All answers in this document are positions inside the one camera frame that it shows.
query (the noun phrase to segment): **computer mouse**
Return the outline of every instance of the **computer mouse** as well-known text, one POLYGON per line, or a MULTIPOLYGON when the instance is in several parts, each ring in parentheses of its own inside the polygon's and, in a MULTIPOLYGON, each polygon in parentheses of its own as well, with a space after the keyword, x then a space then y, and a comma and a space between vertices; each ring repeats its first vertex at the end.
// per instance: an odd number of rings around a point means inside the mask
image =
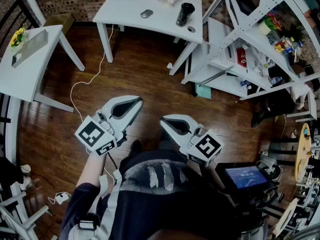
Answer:
POLYGON ((140 13, 142 18, 149 18, 154 12, 152 10, 146 9, 145 11, 140 13))

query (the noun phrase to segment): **yellow flowers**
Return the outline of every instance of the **yellow flowers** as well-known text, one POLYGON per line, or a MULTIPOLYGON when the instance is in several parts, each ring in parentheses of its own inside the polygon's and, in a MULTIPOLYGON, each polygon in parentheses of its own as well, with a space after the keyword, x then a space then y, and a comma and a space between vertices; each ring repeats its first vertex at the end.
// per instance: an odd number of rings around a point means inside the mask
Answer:
POLYGON ((17 31, 17 33, 18 33, 18 35, 20 35, 20 34, 23 33, 24 31, 26 31, 25 28, 24 28, 24 27, 21 27, 21 28, 17 31))
POLYGON ((18 38, 18 35, 17 35, 17 32, 14 33, 12 39, 11 39, 11 46, 17 41, 17 38, 18 38))
POLYGON ((25 31, 26 31, 26 29, 24 27, 21 27, 21 28, 19 28, 19 30, 17 30, 14 33, 14 35, 11 39, 11 42, 10 42, 11 47, 18 46, 21 43, 21 41, 24 38, 23 36, 25 34, 25 31))

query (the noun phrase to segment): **white table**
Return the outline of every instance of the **white table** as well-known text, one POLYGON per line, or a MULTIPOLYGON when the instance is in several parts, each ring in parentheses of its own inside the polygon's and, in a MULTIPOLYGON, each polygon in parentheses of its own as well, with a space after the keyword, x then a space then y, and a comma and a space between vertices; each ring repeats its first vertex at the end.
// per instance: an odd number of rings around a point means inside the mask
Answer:
POLYGON ((156 31, 189 41, 179 58, 170 69, 170 75, 174 75, 181 64, 198 44, 203 41, 202 32, 202 2, 201 0, 177 0, 173 6, 163 4, 159 0, 106 0, 101 6, 93 22, 97 24, 106 58, 112 63, 114 58, 110 48, 108 33, 105 24, 135 27, 156 31), (176 20, 181 9, 181 4, 193 4, 195 11, 192 13, 184 27, 176 25, 176 20), (146 9, 153 11, 149 18, 142 18, 140 14, 146 9), (195 28, 190 32, 187 27, 195 28))
POLYGON ((43 29, 48 32, 48 43, 25 59, 16 68, 12 67, 12 48, 8 45, 0 62, 0 93, 27 102, 41 102, 73 113, 73 107, 40 94, 40 84, 50 57, 58 42, 81 71, 85 70, 85 66, 81 63, 65 35, 62 33, 62 25, 39 27, 28 30, 28 39, 30 40, 43 29))

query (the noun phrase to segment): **blue display screen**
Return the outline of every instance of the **blue display screen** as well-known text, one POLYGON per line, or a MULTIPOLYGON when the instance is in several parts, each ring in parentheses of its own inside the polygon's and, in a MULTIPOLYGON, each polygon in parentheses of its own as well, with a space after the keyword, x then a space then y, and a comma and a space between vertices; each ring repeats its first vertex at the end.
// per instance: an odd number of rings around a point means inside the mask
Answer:
POLYGON ((249 188, 268 182, 257 166, 225 169, 238 189, 249 188))

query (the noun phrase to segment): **cord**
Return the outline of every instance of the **cord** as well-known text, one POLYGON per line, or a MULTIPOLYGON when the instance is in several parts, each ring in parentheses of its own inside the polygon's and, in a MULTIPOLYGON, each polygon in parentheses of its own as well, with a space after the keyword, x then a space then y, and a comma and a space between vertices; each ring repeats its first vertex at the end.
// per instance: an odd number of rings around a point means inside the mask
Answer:
POLYGON ((115 161, 113 160, 113 158, 111 157, 110 153, 108 152, 107 154, 109 155, 109 157, 110 157, 110 159, 111 159, 111 161, 112 161, 112 163, 113 163, 113 165, 114 165, 115 169, 116 169, 116 170, 118 170, 118 167, 117 167, 117 165, 116 165, 115 161))
POLYGON ((51 198, 51 197, 48 197, 49 202, 54 205, 56 203, 57 196, 60 195, 60 194, 63 194, 63 193, 66 193, 71 197, 71 195, 68 192, 58 192, 58 193, 55 194, 54 199, 51 198))
POLYGON ((108 170, 106 169, 106 167, 103 167, 103 169, 107 172, 107 174, 110 175, 110 177, 111 177, 112 180, 113 180, 113 185, 115 185, 115 184, 116 184, 115 178, 110 174, 110 172, 108 172, 108 170))
MULTIPOLYGON (((283 116, 284 116, 284 120, 285 120, 285 125, 284 125, 284 127, 283 127, 283 131, 282 131, 282 133, 281 133, 281 137, 280 137, 280 139, 282 139, 282 135, 284 134, 284 131, 285 131, 285 129, 286 129, 286 125, 287 125, 287 118, 286 118, 286 115, 285 114, 283 114, 283 116)), ((281 176, 282 176, 282 173, 284 172, 284 170, 282 169, 282 164, 280 165, 280 169, 282 170, 282 172, 281 172, 281 176)))
MULTIPOLYGON (((109 41, 110 41, 113 33, 114 33, 114 25, 112 24, 112 32, 111 32, 111 35, 110 35, 110 37, 109 37, 109 41)), ((79 112, 79 110, 77 109, 76 105, 74 104, 74 102, 73 102, 73 100, 72 100, 72 91, 73 91, 74 87, 75 87, 77 84, 85 84, 85 85, 90 85, 90 84, 91 84, 91 82, 92 82, 92 81, 96 78, 96 76, 99 75, 100 72, 101 72, 101 63, 102 63, 102 61, 104 60, 105 55, 106 55, 106 53, 104 52, 104 53, 103 53, 102 60, 100 61, 99 72, 90 80, 90 82, 82 82, 82 81, 81 81, 81 82, 77 82, 77 83, 75 83, 75 84, 72 86, 72 88, 71 88, 70 100, 71 100, 72 105, 74 106, 75 110, 76 110, 76 111, 78 112, 78 114, 80 115, 80 118, 81 118, 81 121, 82 121, 82 122, 84 121, 83 118, 82 118, 82 115, 81 115, 81 113, 79 112)))
MULTIPOLYGON (((111 39, 113 33, 114 33, 114 25, 112 24, 112 31, 111 31, 111 35, 110 35, 110 37, 109 37, 109 42, 110 42, 110 39, 111 39)), ((83 118, 82 118, 82 115, 81 115, 80 111, 77 109, 77 106, 74 104, 74 101, 72 100, 72 91, 74 90, 74 87, 75 87, 77 84, 85 84, 85 85, 90 85, 90 84, 91 84, 91 82, 92 82, 92 81, 96 78, 96 76, 99 75, 100 72, 101 72, 101 64, 102 64, 102 62, 103 62, 103 60, 104 60, 104 58, 105 58, 105 55, 106 55, 106 53, 104 52, 104 53, 103 53, 102 60, 100 61, 100 64, 99 64, 99 72, 98 72, 89 82, 83 82, 83 81, 77 82, 77 83, 75 83, 75 84, 72 86, 72 88, 71 88, 70 100, 71 100, 72 105, 74 106, 75 110, 76 110, 76 111, 78 112, 78 114, 80 115, 80 118, 81 118, 81 121, 82 121, 82 122, 84 121, 83 118)), ((111 158, 113 164, 114 164, 115 167, 117 168, 117 166, 116 166, 114 160, 112 159, 112 157, 110 156, 110 154, 109 154, 109 157, 111 158)), ((113 185, 115 185, 115 178, 111 175, 110 172, 108 172, 108 170, 106 169, 106 167, 103 167, 103 168, 104 168, 104 170, 112 177, 112 179, 113 179, 113 185)))
MULTIPOLYGON (((26 171, 27 173, 30 173, 30 172, 31 172, 31 171, 26 170, 25 168, 23 168, 23 167, 21 167, 21 166, 20 166, 20 169, 23 169, 23 170, 26 171)), ((41 174, 35 173, 34 171, 32 171, 32 174, 38 175, 38 176, 42 177, 42 178, 43 178, 44 180, 46 180, 55 190, 57 190, 56 187, 55 187, 46 177, 42 176, 41 174)))

